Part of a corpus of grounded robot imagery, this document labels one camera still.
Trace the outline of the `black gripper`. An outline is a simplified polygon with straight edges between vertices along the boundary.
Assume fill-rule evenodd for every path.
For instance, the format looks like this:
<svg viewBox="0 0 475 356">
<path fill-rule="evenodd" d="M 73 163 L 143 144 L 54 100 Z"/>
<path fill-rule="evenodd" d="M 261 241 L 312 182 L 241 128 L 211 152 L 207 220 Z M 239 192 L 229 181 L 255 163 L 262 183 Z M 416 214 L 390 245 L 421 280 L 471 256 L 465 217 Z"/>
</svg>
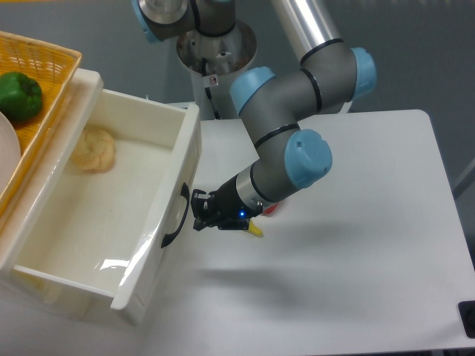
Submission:
<svg viewBox="0 0 475 356">
<path fill-rule="evenodd" d="M 216 191 L 207 194 L 194 189 L 191 194 L 194 215 L 193 229 L 217 227 L 220 230 L 248 231 L 251 218 L 263 212 L 263 203 L 257 201 L 249 207 L 238 194 L 237 177 L 223 183 Z"/>
</svg>

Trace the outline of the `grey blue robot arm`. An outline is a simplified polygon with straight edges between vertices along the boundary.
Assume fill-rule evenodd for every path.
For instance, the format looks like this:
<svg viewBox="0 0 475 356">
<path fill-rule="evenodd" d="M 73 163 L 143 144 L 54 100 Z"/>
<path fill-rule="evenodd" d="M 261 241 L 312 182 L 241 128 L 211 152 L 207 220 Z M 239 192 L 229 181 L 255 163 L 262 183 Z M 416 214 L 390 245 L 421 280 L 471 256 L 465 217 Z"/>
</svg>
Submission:
<svg viewBox="0 0 475 356">
<path fill-rule="evenodd" d="M 329 145 L 299 122 L 336 113 L 376 85 L 376 66 L 363 48 L 348 47 L 322 1 L 274 1 L 297 56 L 297 71 L 277 77 L 251 67 L 254 33 L 237 19 L 234 1 L 134 1 L 148 40 L 177 39 L 180 61 L 198 78 L 195 96 L 216 119 L 238 115 L 256 162 L 216 191 L 195 190 L 194 228 L 247 230 L 253 217 L 310 187 L 331 169 Z"/>
</svg>

